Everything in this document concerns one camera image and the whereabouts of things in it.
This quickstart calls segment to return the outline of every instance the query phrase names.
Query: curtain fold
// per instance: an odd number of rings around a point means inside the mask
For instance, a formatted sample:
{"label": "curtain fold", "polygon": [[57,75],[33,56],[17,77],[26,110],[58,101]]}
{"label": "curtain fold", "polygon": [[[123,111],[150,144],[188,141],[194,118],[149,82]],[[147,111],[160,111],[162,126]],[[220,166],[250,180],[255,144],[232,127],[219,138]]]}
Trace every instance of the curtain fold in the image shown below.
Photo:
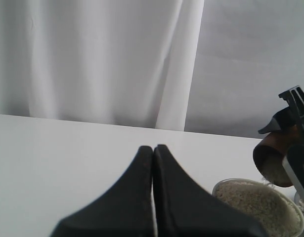
{"label": "curtain fold", "polygon": [[183,130],[203,0],[0,0],[0,113]]}

